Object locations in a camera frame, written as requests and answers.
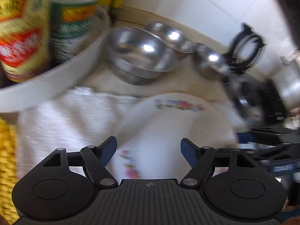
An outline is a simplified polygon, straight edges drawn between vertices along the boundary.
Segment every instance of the black gripper base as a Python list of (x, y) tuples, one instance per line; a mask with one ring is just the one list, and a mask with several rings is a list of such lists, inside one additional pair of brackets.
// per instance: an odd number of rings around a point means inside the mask
[(16, 225), (278, 225), (270, 218), (241, 222), (213, 211), (199, 191), (184, 189), (175, 180), (124, 180), (102, 190), (93, 203), (77, 215), (52, 222), (21, 218)]

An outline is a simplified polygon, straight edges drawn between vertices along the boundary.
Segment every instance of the stainless steel bowl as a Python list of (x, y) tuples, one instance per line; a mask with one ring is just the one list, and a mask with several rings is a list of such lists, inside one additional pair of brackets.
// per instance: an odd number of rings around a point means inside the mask
[(145, 30), (162, 38), (167, 45), (176, 51), (179, 60), (194, 53), (196, 43), (189, 41), (181, 31), (159, 22), (148, 23)]
[(194, 53), (194, 63), (200, 75), (208, 80), (221, 80), (230, 75), (230, 68), (224, 56), (201, 43), (198, 43)]
[(106, 54), (112, 71), (133, 85), (152, 82), (175, 69), (178, 59), (164, 41), (148, 31), (119, 27), (106, 39)]

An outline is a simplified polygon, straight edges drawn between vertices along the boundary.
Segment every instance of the white wall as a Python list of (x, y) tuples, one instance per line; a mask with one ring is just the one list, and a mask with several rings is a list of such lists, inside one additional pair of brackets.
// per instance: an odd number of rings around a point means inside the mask
[(267, 46), (257, 67), (272, 74), (279, 56), (290, 56), (295, 46), (276, 0), (125, 0), (124, 5), (172, 19), (228, 46), (241, 30), (251, 25)]

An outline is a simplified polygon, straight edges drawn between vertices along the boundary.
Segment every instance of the floral pattern plate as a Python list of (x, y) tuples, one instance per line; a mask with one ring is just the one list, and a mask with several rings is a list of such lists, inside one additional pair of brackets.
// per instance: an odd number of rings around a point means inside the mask
[(237, 147), (234, 131), (213, 104), (192, 95), (169, 93), (136, 104), (116, 134), (118, 149), (110, 162), (122, 179), (178, 179), (190, 170), (180, 142), (197, 146)]

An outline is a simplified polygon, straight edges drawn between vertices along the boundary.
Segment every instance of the red label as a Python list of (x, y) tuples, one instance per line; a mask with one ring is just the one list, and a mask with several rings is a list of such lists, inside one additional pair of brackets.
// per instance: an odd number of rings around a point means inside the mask
[(31, 57), (41, 44), (41, 29), (23, 34), (10, 34), (0, 39), (0, 60), (11, 67), (18, 67)]

